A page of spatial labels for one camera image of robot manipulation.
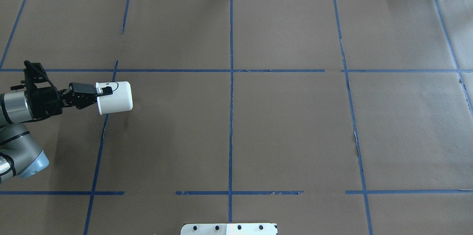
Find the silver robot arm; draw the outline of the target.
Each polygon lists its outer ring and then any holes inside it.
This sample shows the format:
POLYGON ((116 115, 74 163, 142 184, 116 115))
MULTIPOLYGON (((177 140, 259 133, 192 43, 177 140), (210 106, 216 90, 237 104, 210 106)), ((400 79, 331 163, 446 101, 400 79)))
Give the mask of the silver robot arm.
POLYGON ((1 182, 14 177, 27 179, 49 166, 44 149, 34 139, 27 123, 41 122, 62 114, 64 108, 84 109, 110 96, 116 88, 110 84, 96 87, 72 82, 67 89, 54 86, 38 88, 35 84, 14 86, 1 95, 1 182))

